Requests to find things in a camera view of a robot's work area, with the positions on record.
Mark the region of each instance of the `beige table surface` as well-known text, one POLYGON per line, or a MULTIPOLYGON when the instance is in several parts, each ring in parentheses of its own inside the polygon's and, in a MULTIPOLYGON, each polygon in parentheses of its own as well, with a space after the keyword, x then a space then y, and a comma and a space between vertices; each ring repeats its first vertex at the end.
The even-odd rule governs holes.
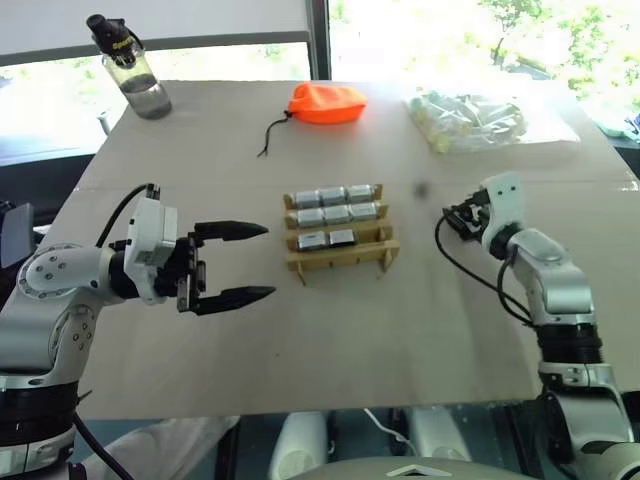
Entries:
MULTIPOLYGON (((146 122, 127 112, 96 155, 46 237, 95 242, 131 186, 163 186, 186 232, 195 221, 254 221, 271 233, 210 242, 209 294, 274 285, 250 307, 209 317, 180 315, 175 301, 129 301, 103 310, 81 390, 90 418, 162 418, 306 409, 531 398, 539 390, 532 332, 506 316, 495 295, 435 248, 440 208, 484 177, 522 172, 529 224, 569 247, 594 289, 605 356, 620 386, 640 383, 640 190, 635 177, 574 101, 545 92, 582 138, 578 145, 517 146, 473 156, 436 156, 412 125, 400 90, 360 85, 361 120, 317 129, 264 128, 292 83, 170 83, 175 112, 146 122), (413 195, 417 181, 429 195, 413 195), (400 256, 381 276, 374 264, 309 274, 287 271, 282 194, 311 186, 384 183, 400 256)), ((112 236, 123 238, 126 218, 112 236)), ((449 250, 495 278, 497 262, 446 229, 449 250)), ((511 291, 522 298, 514 282, 511 291)))

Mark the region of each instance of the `water bottle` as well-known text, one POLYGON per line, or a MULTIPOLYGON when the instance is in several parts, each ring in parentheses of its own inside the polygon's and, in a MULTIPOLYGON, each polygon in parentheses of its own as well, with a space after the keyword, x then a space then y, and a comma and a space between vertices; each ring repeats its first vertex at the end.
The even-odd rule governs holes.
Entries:
POLYGON ((124 19, 91 15, 87 26, 103 53, 102 64, 124 94, 131 108, 142 118, 162 118, 171 111, 171 100, 144 57, 144 47, 124 19))

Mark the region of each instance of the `black cable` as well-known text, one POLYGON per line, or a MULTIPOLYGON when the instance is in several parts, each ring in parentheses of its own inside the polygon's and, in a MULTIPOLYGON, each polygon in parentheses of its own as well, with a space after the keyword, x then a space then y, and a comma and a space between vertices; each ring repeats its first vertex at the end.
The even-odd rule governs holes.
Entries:
POLYGON ((82 419, 75 412, 73 414, 73 424, 76 426, 78 433, 82 438, 84 438, 84 441, 87 442, 87 445, 89 445, 91 450, 93 450, 95 454, 100 457, 100 459, 106 463, 111 470, 113 470, 113 473, 118 475, 122 480, 134 480, 129 472, 127 472, 125 468, 120 465, 120 463, 118 463, 118 461, 113 458, 102 445, 100 445, 100 442, 93 436, 82 419))
POLYGON ((284 118, 281 118, 280 120, 276 120, 275 122, 273 122, 271 125, 267 127, 267 131, 264 132, 264 148, 257 155, 258 157, 261 157, 262 155, 266 157, 267 155, 269 155, 269 139, 271 136, 271 128, 274 127, 275 125, 278 125, 279 123, 288 122, 291 117, 293 117, 293 113, 289 112, 288 110, 285 110, 284 118))
POLYGON ((96 247, 102 248, 104 246, 104 242, 107 240, 107 237, 109 236, 109 232, 111 232, 113 225, 116 223, 116 220, 118 220, 118 217, 120 216, 124 208, 127 206, 127 204, 133 199, 133 197, 135 197, 137 194, 146 190, 149 187, 153 188, 153 183, 145 183, 143 185, 138 185, 136 188, 131 190, 131 192, 129 192, 129 194, 126 197, 124 197, 120 201, 116 209, 111 214, 111 217, 109 217, 109 221, 104 226, 102 233, 98 237, 98 241, 96 242, 96 247))
POLYGON ((505 259, 505 261, 502 262, 502 265, 500 266, 500 270, 498 271, 498 281, 496 284, 496 287, 498 290, 498 299, 500 300, 500 304, 502 305, 502 308, 504 308, 512 317, 517 318, 527 327, 534 328, 533 322, 530 320, 531 315, 529 315, 529 313, 527 312, 527 316, 523 317, 517 312, 514 312, 513 309, 511 308, 511 305, 507 303, 507 294, 504 292, 504 274, 506 273, 509 265, 511 265, 515 260, 517 251, 518 251, 518 247, 515 247, 511 251, 509 256, 505 259))
MULTIPOLYGON (((468 268, 466 268, 464 265, 462 265, 460 262, 458 262, 455 258, 453 258, 451 255, 449 255, 449 253, 447 253, 447 251, 444 249, 444 247, 442 246, 442 241, 440 240, 440 230, 442 228, 442 224, 445 222, 446 217, 443 215, 440 220, 438 220, 438 223, 436 224, 436 228, 434 231, 434 236, 435 236, 435 241, 436 241, 436 246, 438 247, 438 250, 440 251, 440 253, 442 254, 442 256, 444 258, 446 258, 447 260, 449 260, 449 262, 451 262, 454 266, 456 266, 460 271, 466 273, 467 275, 469 275, 471 278, 473 278, 475 281, 481 283, 482 285, 484 285, 485 287, 487 287, 490 290, 493 290, 494 292, 498 293, 498 287, 496 287, 495 285, 493 285, 491 282, 489 282, 488 280, 485 280, 484 278, 482 278, 479 275, 476 275, 475 273, 473 273, 471 270, 469 270, 468 268)), ((504 293, 504 298, 508 301, 510 301, 516 308, 518 308, 525 316, 529 317, 529 311, 525 308, 524 305, 522 305, 520 302, 518 302, 515 298, 513 298, 511 295, 509 295, 508 293, 504 293)))

